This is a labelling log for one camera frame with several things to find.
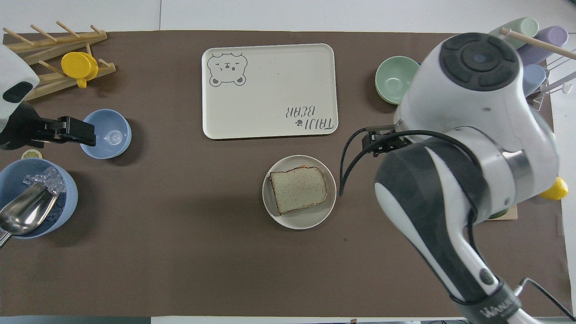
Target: lemon slice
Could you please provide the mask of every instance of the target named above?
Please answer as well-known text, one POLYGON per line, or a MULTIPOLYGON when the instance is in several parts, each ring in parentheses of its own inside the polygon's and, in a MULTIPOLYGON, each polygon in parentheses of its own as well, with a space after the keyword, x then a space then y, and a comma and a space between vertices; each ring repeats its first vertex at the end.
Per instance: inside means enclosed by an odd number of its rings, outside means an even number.
POLYGON ((542 198, 550 199, 550 200, 560 200, 564 198, 568 194, 568 185, 562 178, 557 177, 556 182, 554 185, 546 190, 545 192, 539 194, 542 198))
POLYGON ((40 153, 39 150, 30 149, 22 154, 21 159, 27 159, 29 157, 37 157, 38 159, 42 159, 42 153, 40 153))

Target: blue cup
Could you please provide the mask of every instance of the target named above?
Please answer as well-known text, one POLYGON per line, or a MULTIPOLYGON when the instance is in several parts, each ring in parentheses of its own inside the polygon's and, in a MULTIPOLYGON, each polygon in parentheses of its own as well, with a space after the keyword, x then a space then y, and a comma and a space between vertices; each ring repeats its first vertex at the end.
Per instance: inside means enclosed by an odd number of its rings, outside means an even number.
POLYGON ((524 96, 528 97, 536 91, 546 79, 546 70, 537 64, 524 66, 524 76, 522 78, 522 90, 524 96))
POLYGON ((122 154, 130 145, 132 130, 126 119, 112 109, 100 109, 90 113, 84 122, 94 125, 96 146, 80 144, 90 157, 111 159, 122 154))
POLYGON ((70 216, 72 216, 76 209, 76 204, 78 203, 78 188, 76 187, 74 179, 72 179, 70 174, 58 165, 44 159, 36 158, 18 160, 11 163, 4 168, 2 172, 0 172, 0 208, 6 206, 10 201, 14 200, 14 198, 18 197, 29 187, 22 182, 27 175, 34 176, 42 174, 42 172, 49 167, 54 167, 64 180, 66 192, 60 194, 60 196, 65 195, 64 207, 60 214, 55 215, 52 219, 45 219, 40 226, 32 232, 21 236, 14 235, 14 238, 33 239, 48 234, 62 226, 70 216))

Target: blue bowl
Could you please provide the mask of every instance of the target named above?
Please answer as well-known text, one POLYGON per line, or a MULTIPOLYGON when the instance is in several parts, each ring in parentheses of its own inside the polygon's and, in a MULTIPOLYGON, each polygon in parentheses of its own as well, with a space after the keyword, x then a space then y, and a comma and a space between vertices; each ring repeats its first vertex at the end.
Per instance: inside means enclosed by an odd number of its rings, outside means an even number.
POLYGON ((84 121, 94 125, 96 146, 80 144, 90 157, 111 159, 122 154, 130 145, 132 130, 126 119, 112 109, 100 109, 88 115, 84 121))
POLYGON ((33 239, 48 234, 62 226, 76 209, 76 204, 78 203, 78 188, 76 187, 76 182, 74 182, 74 179, 72 179, 68 172, 58 165, 43 159, 28 158, 18 160, 0 172, 0 208, 3 208, 28 188, 28 186, 22 182, 27 175, 41 174, 50 166, 58 170, 64 180, 66 192, 60 194, 58 198, 64 200, 64 208, 60 215, 44 220, 34 231, 21 236, 14 235, 17 239, 33 239))

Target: metal ice scoop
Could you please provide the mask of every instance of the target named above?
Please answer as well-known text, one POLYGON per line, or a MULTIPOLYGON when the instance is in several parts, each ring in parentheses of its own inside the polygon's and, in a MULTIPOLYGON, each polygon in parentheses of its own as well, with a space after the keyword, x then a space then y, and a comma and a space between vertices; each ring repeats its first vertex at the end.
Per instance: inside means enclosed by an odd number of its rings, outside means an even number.
POLYGON ((0 210, 0 248, 12 235, 25 235, 36 229, 54 206, 59 193, 52 194, 42 183, 35 183, 0 210))

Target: bowl of ice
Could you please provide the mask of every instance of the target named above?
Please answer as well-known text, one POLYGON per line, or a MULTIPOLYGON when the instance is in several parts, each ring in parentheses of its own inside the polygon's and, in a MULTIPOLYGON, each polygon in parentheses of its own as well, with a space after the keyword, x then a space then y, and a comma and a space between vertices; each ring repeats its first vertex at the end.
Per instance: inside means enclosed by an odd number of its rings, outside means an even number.
POLYGON ((36 182, 43 182, 50 191, 60 194, 38 228, 26 235, 14 235, 14 238, 32 239, 48 234, 62 226, 76 209, 78 189, 74 179, 58 165, 36 158, 18 160, 0 172, 0 209, 36 182))

